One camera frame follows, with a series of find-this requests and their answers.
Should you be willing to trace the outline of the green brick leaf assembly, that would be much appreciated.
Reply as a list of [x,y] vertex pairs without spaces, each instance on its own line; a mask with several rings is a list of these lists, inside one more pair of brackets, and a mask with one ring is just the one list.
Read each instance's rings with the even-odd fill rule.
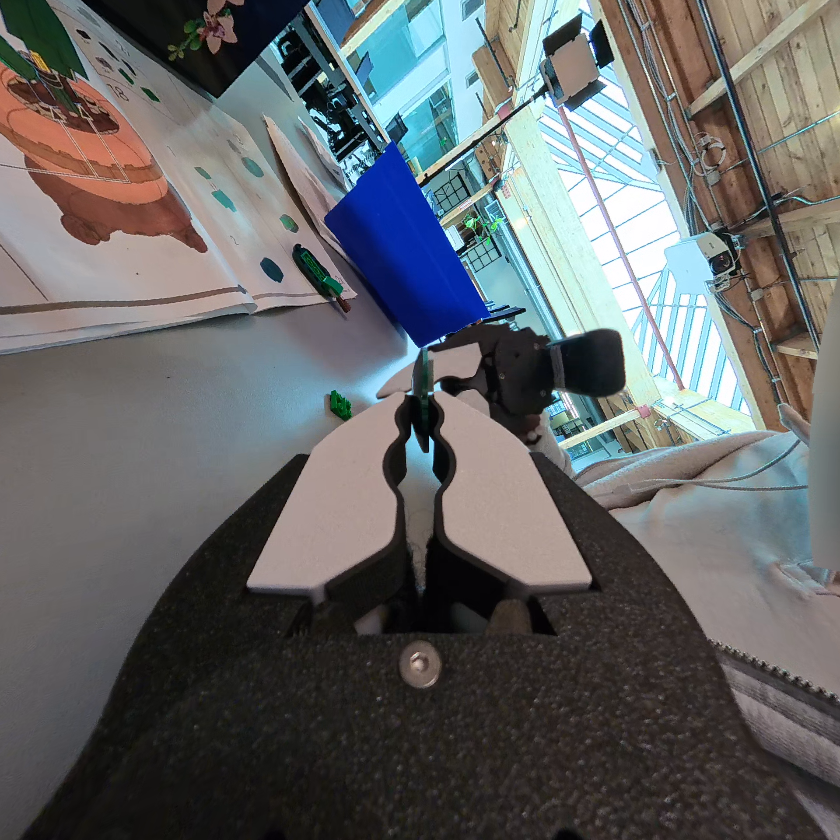
[[351,311],[351,305],[343,298],[343,283],[330,275],[308,248],[295,244],[292,258],[300,273],[322,298],[336,302],[344,313]]

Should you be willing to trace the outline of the studio light panel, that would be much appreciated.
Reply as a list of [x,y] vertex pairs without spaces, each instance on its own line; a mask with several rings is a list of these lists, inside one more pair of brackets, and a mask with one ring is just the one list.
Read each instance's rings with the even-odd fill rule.
[[605,88],[602,70],[614,62],[613,47],[602,21],[583,28],[583,12],[542,42],[539,66],[543,84],[557,109],[573,112]]

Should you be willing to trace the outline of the dark green brick leaf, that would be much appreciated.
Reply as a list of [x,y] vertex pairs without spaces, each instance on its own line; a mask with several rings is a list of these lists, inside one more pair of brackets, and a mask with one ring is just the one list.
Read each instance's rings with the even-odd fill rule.
[[434,359],[424,346],[416,357],[412,370],[411,418],[415,439],[425,454],[429,452],[430,395],[434,393]]

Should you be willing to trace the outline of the white paper bag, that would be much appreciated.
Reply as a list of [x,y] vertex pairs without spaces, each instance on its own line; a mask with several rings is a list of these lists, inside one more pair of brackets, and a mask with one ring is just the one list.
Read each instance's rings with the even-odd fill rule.
[[309,215],[314,229],[325,243],[329,244],[357,272],[361,273],[361,268],[345,252],[337,237],[326,225],[326,215],[336,207],[337,201],[320,182],[319,178],[313,174],[287,136],[280,131],[276,122],[266,114],[263,114],[262,117],[276,157],[286,171],[288,179]]

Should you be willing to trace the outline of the grey zip hooded jacket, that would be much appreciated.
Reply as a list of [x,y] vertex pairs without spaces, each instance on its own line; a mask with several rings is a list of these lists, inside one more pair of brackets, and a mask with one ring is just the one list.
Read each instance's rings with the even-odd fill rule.
[[838,838],[838,571],[812,556],[810,424],[608,458],[575,482],[674,583],[752,735]]

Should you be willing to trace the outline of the green hanging plant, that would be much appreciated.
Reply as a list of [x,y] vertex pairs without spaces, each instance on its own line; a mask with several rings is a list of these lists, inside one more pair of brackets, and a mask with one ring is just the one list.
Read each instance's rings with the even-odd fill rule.
[[455,230],[460,237],[463,248],[486,244],[493,241],[508,223],[508,218],[500,210],[487,211],[473,205],[460,214],[455,220]]

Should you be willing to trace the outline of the open instruction booklet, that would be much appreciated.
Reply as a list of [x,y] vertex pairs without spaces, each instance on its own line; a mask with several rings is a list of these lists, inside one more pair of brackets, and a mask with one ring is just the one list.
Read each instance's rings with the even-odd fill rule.
[[88,2],[2,2],[2,353],[329,303],[246,127]]

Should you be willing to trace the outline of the black orchid picture box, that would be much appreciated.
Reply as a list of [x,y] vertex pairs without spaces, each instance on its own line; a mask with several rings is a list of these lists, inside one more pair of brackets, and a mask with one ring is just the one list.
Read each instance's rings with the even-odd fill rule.
[[91,1],[110,25],[215,98],[248,69],[305,1]]

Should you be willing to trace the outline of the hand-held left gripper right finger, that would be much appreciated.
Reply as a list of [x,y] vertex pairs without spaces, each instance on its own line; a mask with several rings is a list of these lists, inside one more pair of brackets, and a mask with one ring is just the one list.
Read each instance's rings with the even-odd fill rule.
[[436,410],[427,585],[455,602],[584,592],[593,578],[528,447],[445,392]]

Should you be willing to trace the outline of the blue plastic bin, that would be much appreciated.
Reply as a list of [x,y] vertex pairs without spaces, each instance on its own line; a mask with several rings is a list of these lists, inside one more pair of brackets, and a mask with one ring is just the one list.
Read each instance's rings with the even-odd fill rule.
[[489,317],[394,142],[324,223],[417,347]]

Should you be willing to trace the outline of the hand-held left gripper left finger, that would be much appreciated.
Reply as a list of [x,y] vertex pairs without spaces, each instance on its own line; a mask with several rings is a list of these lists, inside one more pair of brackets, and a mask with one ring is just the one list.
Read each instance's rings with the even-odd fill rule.
[[399,592],[410,567],[399,485],[412,401],[389,395],[312,450],[250,573],[251,592],[345,606]]

